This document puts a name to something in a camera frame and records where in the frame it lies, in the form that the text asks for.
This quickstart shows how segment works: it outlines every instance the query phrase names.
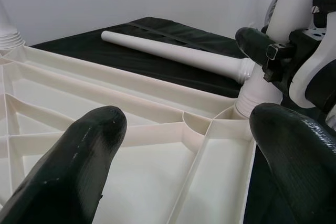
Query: white plastic tray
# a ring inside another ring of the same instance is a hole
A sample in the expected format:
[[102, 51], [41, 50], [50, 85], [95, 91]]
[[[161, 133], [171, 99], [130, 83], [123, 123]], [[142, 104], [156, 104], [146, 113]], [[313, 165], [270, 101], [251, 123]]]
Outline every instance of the white plastic tray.
[[243, 221], [255, 141], [235, 99], [25, 46], [0, 81], [0, 205], [74, 120], [115, 105], [128, 129], [94, 223]]

